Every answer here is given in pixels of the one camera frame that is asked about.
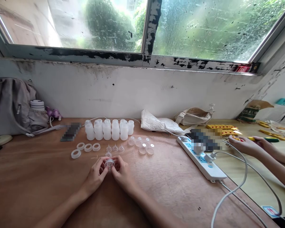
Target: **power strip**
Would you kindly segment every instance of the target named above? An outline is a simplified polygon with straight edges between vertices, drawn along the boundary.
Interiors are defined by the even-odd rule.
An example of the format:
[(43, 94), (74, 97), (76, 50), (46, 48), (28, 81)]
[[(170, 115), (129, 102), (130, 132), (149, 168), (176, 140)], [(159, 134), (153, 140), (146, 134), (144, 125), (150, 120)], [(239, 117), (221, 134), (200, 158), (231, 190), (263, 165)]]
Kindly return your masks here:
[(181, 138), (178, 137), (177, 142), (194, 161), (202, 174), (204, 174), (204, 176), (210, 180), (210, 182), (215, 183), (216, 181), (221, 181), (227, 177), (226, 174), (214, 162), (207, 162), (204, 159), (205, 153), (197, 155), (191, 149), (191, 140), (189, 138), (186, 142), (183, 142)]

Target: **window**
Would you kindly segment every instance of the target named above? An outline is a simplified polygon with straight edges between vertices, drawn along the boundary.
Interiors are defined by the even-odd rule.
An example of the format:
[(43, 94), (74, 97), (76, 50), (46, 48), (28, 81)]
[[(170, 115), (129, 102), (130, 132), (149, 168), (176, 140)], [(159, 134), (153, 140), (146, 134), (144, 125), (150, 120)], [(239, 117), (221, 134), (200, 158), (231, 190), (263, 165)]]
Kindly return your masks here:
[(284, 27), (285, 0), (0, 0), (14, 58), (235, 71)]

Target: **hand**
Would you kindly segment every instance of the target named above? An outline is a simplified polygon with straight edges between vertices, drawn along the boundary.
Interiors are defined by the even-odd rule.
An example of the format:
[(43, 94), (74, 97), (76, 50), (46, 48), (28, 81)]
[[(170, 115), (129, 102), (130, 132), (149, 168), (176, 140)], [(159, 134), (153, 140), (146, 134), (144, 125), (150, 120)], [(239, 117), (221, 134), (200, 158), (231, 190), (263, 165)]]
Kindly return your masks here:
[(100, 157), (97, 162), (91, 167), (88, 176), (80, 188), (86, 198), (91, 196), (99, 188), (106, 174), (108, 173), (109, 167), (107, 166), (104, 168), (104, 162), (107, 159), (109, 159), (109, 157)]
[(268, 154), (270, 154), (273, 158), (277, 158), (281, 152), (273, 146), (270, 142), (266, 141), (266, 139), (253, 136), (257, 141), (255, 141), (256, 144), (258, 144), (260, 147), (262, 147)]
[(258, 144), (251, 141), (250, 139), (244, 137), (239, 138), (242, 139), (242, 141), (238, 141), (232, 138), (232, 136), (229, 136), (228, 139), (229, 143), (238, 149), (241, 153), (245, 153), (256, 158), (266, 153), (263, 148), (261, 148)]
[(138, 186), (131, 174), (128, 163), (124, 162), (121, 156), (115, 156), (112, 159), (115, 163), (115, 167), (112, 166), (111, 168), (114, 179), (123, 190), (132, 193)]

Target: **desk surface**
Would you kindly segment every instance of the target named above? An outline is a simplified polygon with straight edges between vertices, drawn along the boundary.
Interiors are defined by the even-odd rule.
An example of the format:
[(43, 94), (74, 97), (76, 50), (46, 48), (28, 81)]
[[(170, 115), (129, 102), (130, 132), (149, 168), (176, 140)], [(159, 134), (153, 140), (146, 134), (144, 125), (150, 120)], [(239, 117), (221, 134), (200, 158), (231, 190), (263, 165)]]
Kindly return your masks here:
[[(239, 131), (244, 137), (248, 136), (260, 136), (267, 137), (266, 134), (258, 131), (264, 129), (267, 131), (272, 131), (268, 128), (261, 127), (258, 124), (240, 123), (237, 120), (226, 120), (226, 119), (214, 119), (208, 124), (227, 124), (238, 127)], [(200, 129), (205, 129), (204, 126), (198, 126)], [(273, 143), (281, 152), (285, 153), (285, 141)], [(221, 143), (222, 151), (231, 153), (238, 156), (232, 148), (229, 148), (225, 143)], [(285, 217), (285, 186), (256, 158), (249, 155), (245, 155), (249, 164), (251, 164), (257, 171), (259, 171), (268, 183), (272, 186), (274, 191), (279, 196), (282, 208), (283, 216)], [(233, 180), (237, 185), (243, 181), (245, 166), (244, 163), (226, 154), (218, 154), (215, 163), (224, 171), (227, 176)], [(278, 210), (278, 203), (273, 193), (270, 191), (265, 182), (260, 178), (260, 176), (251, 168), (248, 168), (248, 176), (245, 184), (241, 188), (253, 201), (255, 201), (259, 206), (273, 206)]]
[[(82, 122), (85, 119), (64, 119)], [(134, 136), (149, 137), (154, 155), (140, 155), (127, 141), (88, 141), (84, 128), (73, 142), (60, 142), (64, 129), (28, 138), (15, 136), (0, 151), (0, 228), (31, 227), (79, 188), (97, 158), (104, 156), (108, 143), (125, 151), (138, 184), (159, 203), (170, 209), (189, 227), (210, 227), (215, 206), (227, 191), (210, 183), (173, 136), (140, 129)], [(78, 159), (71, 152), (80, 142), (101, 144), (98, 152), (84, 152)], [(229, 188), (235, 184), (227, 178)], [(238, 195), (265, 221), (277, 225), (242, 191)], [(141, 209), (124, 193), (109, 172), (100, 188), (69, 217), (64, 227), (150, 227)], [(215, 227), (262, 227), (255, 216), (234, 196), (220, 207)]]

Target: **window glass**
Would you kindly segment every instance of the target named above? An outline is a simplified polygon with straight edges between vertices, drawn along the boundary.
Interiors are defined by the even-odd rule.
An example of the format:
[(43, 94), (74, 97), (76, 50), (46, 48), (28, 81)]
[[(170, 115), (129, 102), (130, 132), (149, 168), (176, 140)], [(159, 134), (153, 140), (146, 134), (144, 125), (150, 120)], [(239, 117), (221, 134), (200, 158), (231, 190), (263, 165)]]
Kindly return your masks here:
[(14, 44), (141, 52), (147, 0), (0, 0)]
[(285, 0), (163, 0), (153, 54), (247, 61)]

